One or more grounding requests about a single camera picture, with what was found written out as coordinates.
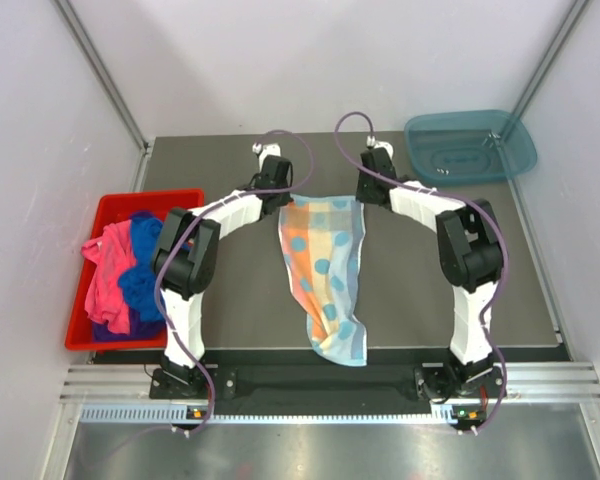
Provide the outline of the light blue polka-dot towel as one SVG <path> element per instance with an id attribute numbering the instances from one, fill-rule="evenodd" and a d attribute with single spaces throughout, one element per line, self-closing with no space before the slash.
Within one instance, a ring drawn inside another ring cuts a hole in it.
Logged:
<path id="1" fill-rule="evenodd" d="M 365 235 L 364 206 L 350 195 L 294 195 L 280 211 L 280 247 L 308 340 L 346 367 L 367 365 L 367 330 L 355 315 Z"/>

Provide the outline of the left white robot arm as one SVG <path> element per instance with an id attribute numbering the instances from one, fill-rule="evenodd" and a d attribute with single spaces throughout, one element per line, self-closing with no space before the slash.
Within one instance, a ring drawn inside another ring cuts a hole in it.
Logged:
<path id="1" fill-rule="evenodd" d="M 159 289 L 159 312 L 168 328 L 163 372 L 184 384 L 205 353 L 201 335 L 204 292 L 215 273 L 219 242 L 291 202 L 292 163 L 263 154 L 250 182 L 206 206 L 173 208 L 167 214 L 150 261 Z"/>

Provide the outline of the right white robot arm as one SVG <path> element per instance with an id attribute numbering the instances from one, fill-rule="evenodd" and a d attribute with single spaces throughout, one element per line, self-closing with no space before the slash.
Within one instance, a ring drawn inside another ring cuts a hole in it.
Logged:
<path id="1" fill-rule="evenodd" d="M 361 153 L 356 199 L 408 217 L 435 233 L 439 264 L 454 295 L 449 376 L 464 385 L 493 369 L 490 302 L 500 283 L 504 257 L 493 229 L 489 202 L 468 204 L 417 181 L 400 182 L 389 147 Z"/>

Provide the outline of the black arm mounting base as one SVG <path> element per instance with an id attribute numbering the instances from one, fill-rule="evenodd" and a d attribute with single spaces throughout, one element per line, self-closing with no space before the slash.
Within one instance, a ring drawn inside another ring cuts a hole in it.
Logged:
<path id="1" fill-rule="evenodd" d="M 398 415 L 429 411 L 433 401 L 497 398 L 499 368 L 465 384 L 453 382 L 448 368 L 414 364 L 348 368 L 321 365 L 219 365 L 213 380 L 195 372 L 185 384 L 158 369 L 150 397 L 155 400 L 207 400 L 215 393 L 217 416 Z"/>

